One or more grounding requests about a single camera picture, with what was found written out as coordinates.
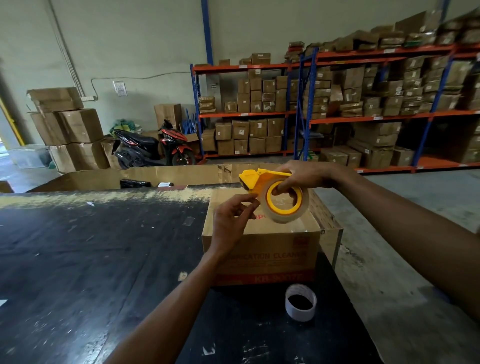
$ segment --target tape roll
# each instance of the tape roll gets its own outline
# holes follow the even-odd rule
[[[268,181],[263,186],[262,192],[259,194],[258,199],[260,201],[260,204],[263,206],[263,211],[265,215],[267,215],[268,218],[273,220],[276,223],[279,224],[287,224],[291,221],[294,221],[301,217],[305,211],[308,209],[308,204],[309,204],[309,194],[308,194],[308,188],[295,188],[295,192],[297,193],[297,202],[300,204],[300,206],[292,213],[289,213],[287,210],[279,210],[277,208],[277,211],[275,212],[271,207],[270,204],[268,203],[269,195],[271,194],[270,188],[275,185],[279,184],[280,182],[284,181],[287,179],[286,177],[278,176],[275,178],[272,178]]]
[[[291,296],[300,295],[305,297],[312,304],[312,308],[309,310],[300,310],[294,307],[288,300]],[[317,307],[317,296],[307,286],[303,284],[292,284],[287,288],[285,292],[285,309],[288,315],[295,321],[307,322],[315,316],[315,308]]]

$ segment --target forearm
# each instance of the forearm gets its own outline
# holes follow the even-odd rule
[[[480,241],[472,232],[351,173],[337,189],[420,274],[479,316]]]
[[[219,260],[205,254],[178,285],[107,359],[106,364],[175,363],[216,274]]]

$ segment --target motorcycle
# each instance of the motorcycle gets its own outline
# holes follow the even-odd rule
[[[114,152],[120,167],[124,170],[132,167],[192,166],[196,164],[193,150],[185,145],[187,137],[173,129],[165,120],[160,142],[151,136],[114,129],[113,135],[120,140],[120,147]],[[158,144],[161,143],[166,158],[161,159]]]

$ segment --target storage rack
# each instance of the storage rack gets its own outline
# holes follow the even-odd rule
[[[202,158],[205,160],[206,158],[225,158],[225,157],[245,157],[248,154],[242,155],[218,155],[218,154],[205,154],[203,146],[202,146],[202,123],[201,119],[204,118],[241,118],[241,117],[269,117],[269,116],[285,116],[285,126],[284,126],[284,135],[283,135],[283,150],[279,152],[270,152],[265,153],[266,155],[283,155],[286,156],[288,153],[293,153],[293,150],[287,151],[287,139],[288,139],[288,116],[295,114],[294,111],[289,111],[290,104],[287,102],[287,111],[284,112],[247,112],[247,113],[214,113],[214,114],[200,114],[199,109],[199,97],[200,97],[200,85],[199,85],[199,78],[200,74],[208,74],[208,73],[232,73],[232,72],[247,72],[251,69],[261,69],[261,70],[280,70],[282,72],[282,76],[285,75],[285,72],[288,76],[287,81],[287,100],[290,100],[290,79],[291,79],[291,71],[292,71],[292,64],[291,63],[281,63],[281,64],[261,64],[261,65],[240,65],[240,66],[194,66],[190,64],[190,73],[192,74],[192,85],[193,85],[193,98],[195,100],[195,109],[197,111],[197,125],[198,125],[198,134],[200,139],[200,151],[202,153]]]
[[[328,123],[339,123],[339,122],[365,122],[365,121],[390,121],[390,120],[406,120],[406,119],[427,119],[426,127],[423,131],[421,138],[420,146],[415,151],[414,159],[412,165],[409,167],[396,167],[390,166],[386,169],[381,170],[369,170],[365,168],[358,168],[357,172],[359,173],[376,173],[376,172],[392,172],[392,171],[410,171],[415,173],[417,170],[440,170],[448,168],[461,168],[461,167],[480,167],[480,163],[456,163],[449,160],[444,160],[437,157],[431,156],[422,156],[423,147],[427,139],[428,132],[432,125],[434,118],[443,117],[443,116],[460,116],[460,115],[474,115],[480,114],[480,110],[451,110],[445,112],[436,112],[436,108],[440,99],[440,95],[443,92],[448,73],[450,71],[453,60],[455,59],[474,59],[475,61],[480,61],[480,44],[474,46],[459,47],[457,45],[451,46],[424,46],[411,49],[385,49],[385,50],[375,50],[372,52],[345,52],[345,53],[336,53],[336,52],[324,52],[319,53],[318,48],[313,50],[312,55],[310,56],[300,56],[299,64],[299,93],[297,98],[297,113],[295,120],[295,147],[294,147],[294,158],[307,160],[308,151],[309,151],[309,141],[310,141],[310,129],[313,124],[328,124]],[[330,66],[330,65],[342,65],[342,64],[363,64],[363,63],[381,63],[383,64],[380,80],[383,81],[386,66],[388,63],[393,61],[400,61],[408,57],[416,56],[449,56],[447,67],[442,75],[440,81],[440,87],[435,97],[435,100],[432,105],[430,113],[417,114],[412,116],[392,116],[392,117],[351,117],[351,118],[327,118],[327,119],[317,119],[312,120],[312,107],[313,107],[313,94],[314,94],[314,84],[316,79],[316,69],[317,66]],[[308,68],[307,76],[304,77],[304,69]],[[306,115],[302,110],[303,106],[303,90],[306,87],[307,82],[310,81],[309,92],[309,102],[308,109],[306,110]],[[299,134],[300,128],[303,131],[304,144],[302,149],[298,149],[299,145]]]

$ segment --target table top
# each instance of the table top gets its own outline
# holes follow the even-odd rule
[[[212,188],[0,196],[0,362],[102,363],[200,261]],[[306,284],[308,323],[288,283],[212,288],[177,362],[381,363],[322,253]]]

